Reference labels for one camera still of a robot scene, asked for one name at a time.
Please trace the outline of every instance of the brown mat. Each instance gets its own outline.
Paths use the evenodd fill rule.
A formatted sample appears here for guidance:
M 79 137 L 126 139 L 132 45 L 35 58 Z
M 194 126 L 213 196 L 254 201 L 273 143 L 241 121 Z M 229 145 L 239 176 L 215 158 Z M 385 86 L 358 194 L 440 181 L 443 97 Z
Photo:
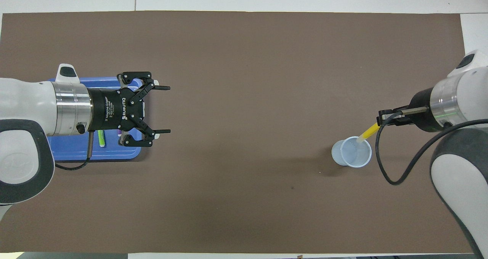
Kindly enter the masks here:
M 150 95 L 149 124 L 172 133 L 138 162 L 56 169 L 6 214 L 1 252 L 470 252 L 432 150 L 396 187 L 375 157 L 353 169 L 330 153 L 457 65 L 456 14 L 4 14 L 2 28 L 2 77 L 151 71 L 171 91 Z M 392 177 L 430 137 L 385 130 Z

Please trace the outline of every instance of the blue plastic tray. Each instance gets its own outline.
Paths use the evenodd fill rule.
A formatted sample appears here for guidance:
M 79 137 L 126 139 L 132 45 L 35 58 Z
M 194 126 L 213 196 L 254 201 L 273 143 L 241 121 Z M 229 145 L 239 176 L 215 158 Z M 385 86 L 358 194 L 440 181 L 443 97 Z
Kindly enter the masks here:
M 80 82 L 87 88 L 120 89 L 119 81 L 116 77 L 85 77 L 80 78 Z M 132 81 L 129 89 L 133 91 L 139 88 L 142 82 L 138 79 Z M 136 129 L 129 131 L 134 139 L 140 140 L 142 134 Z M 98 134 L 93 135 L 93 152 L 91 160 L 129 160 L 141 152 L 140 147 L 124 147 L 119 145 L 117 130 L 105 130 L 105 147 L 99 145 Z M 87 158 L 88 133 L 71 136 L 49 136 L 47 138 L 51 145 L 54 160 L 75 161 Z

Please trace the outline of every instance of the brown tabletop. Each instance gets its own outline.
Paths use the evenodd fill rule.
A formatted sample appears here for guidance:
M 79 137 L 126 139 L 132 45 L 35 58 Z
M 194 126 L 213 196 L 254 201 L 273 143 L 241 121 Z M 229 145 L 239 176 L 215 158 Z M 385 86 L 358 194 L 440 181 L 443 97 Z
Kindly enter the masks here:
M 401 186 L 374 156 L 353 169 L 330 152 L 463 55 L 457 14 L 4 14 L 1 77 L 149 70 L 171 91 L 149 95 L 148 124 L 172 133 L 136 161 L 56 169 L 5 215 L 0 251 L 470 252 L 430 183 L 432 149 Z M 385 130 L 392 177 L 430 137 Z

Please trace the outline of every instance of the green marker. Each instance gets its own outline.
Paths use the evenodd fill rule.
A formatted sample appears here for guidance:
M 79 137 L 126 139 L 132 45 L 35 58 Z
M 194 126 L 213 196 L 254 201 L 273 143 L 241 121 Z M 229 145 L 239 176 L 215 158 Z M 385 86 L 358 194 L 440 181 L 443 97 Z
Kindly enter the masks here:
M 98 133 L 98 144 L 100 148 L 105 148 L 105 134 L 103 130 L 97 130 L 96 132 Z

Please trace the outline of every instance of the plastic cup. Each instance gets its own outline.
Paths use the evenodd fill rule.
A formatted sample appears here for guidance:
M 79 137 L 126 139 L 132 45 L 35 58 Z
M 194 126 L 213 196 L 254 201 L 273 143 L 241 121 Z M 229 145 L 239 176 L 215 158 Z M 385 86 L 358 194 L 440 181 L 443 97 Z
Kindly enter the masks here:
M 364 140 L 357 143 L 357 136 L 338 141 L 332 147 L 332 158 L 342 166 L 364 167 L 371 160 L 371 146 Z

